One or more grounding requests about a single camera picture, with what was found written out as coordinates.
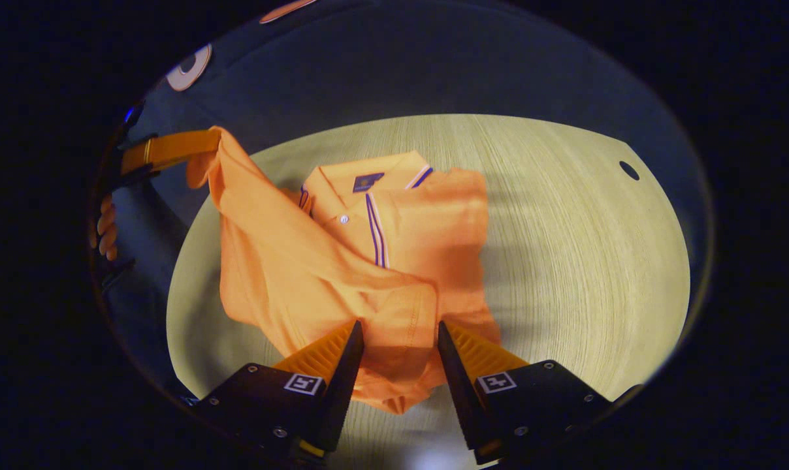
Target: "finger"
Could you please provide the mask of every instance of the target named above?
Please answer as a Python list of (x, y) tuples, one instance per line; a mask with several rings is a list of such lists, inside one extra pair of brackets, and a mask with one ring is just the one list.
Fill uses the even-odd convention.
[(104, 215), (102, 215), (101, 218), (99, 218), (99, 226), (97, 226), (99, 235), (104, 235), (107, 229), (111, 225), (113, 225), (115, 221), (116, 221), (116, 206), (111, 205), (110, 208), (108, 208), (107, 211), (104, 213)]
[(95, 226), (93, 225), (93, 221), (88, 221), (87, 226), (89, 227), (89, 230), (87, 231), (87, 239), (89, 240), (89, 247), (91, 249), (94, 249), (96, 243), (98, 243), (98, 240), (96, 240), (95, 238)]
[(111, 226), (107, 232), (105, 232), (104, 237), (101, 238), (101, 243), (99, 244), (99, 253), (104, 254), (110, 249), (114, 243), (116, 243), (116, 234), (119, 232), (119, 227)]
[(107, 250), (107, 259), (110, 261), (114, 261), (116, 259), (116, 255), (119, 253), (119, 249), (114, 245)]
[(110, 208), (111, 204), (113, 204), (113, 195), (108, 194), (104, 199), (101, 200), (101, 213), (107, 212), (107, 209)]

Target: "shirt label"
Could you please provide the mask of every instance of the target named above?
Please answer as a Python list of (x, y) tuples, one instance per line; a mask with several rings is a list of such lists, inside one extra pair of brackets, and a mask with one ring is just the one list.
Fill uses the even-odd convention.
[(373, 187), (378, 179), (382, 178), (385, 173), (371, 173), (371, 175), (357, 176), (353, 180), (353, 192), (361, 193), (367, 191), (368, 188)]

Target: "light wood surface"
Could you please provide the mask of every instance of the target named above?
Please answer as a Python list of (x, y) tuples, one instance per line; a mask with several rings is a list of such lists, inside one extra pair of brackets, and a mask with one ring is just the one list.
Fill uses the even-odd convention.
[[(484, 286), (508, 351), (529, 362), (556, 360), (610, 400), (654, 374), (682, 330), (688, 259), (669, 200), (624, 142), (534, 119), (409, 116), (312, 134), (252, 159), (278, 187), (296, 188), (316, 166), (411, 149), (436, 170), (457, 166), (486, 176)], [(223, 312), (218, 224), (207, 200), (169, 294), (171, 360), (198, 398), (246, 362), (282, 359), (258, 328)], [(447, 386), (404, 416), (352, 402), (331, 462), (476, 467)]]

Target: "orange polo shirt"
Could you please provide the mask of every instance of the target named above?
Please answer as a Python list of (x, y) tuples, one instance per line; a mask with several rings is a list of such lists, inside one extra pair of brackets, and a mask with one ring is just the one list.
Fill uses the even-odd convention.
[(320, 166), (278, 190), (227, 131), (189, 161), (221, 214), (221, 301), (285, 356), (360, 319), (353, 399), (402, 414), (445, 382), (437, 325), (499, 343), (479, 251), (487, 191), (478, 172), (434, 172), (417, 152)]

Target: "wooden table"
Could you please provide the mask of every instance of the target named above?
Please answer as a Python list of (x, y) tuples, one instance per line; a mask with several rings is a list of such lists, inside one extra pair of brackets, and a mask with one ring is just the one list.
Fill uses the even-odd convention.
[[(277, 187), (296, 188), (316, 166), (411, 149), (436, 170), (486, 176), (481, 261), (507, 350), (529, 362), (558, 360), (612, 400), (654, 374), (681, 334), (688, 259), (669, 200), (624, 142), (534, 119), (408, 116), (311, 134), (251, 158)], [(219, 214), (206, 200), (180, 251), (167, 313), (174, 370), (198, 398), (246, 362), (282, 359), (257, 327), (225, 316), (219, 260)], [(352, 402), (330, 462), (476, 467), (447, 386), (403, 416)]]

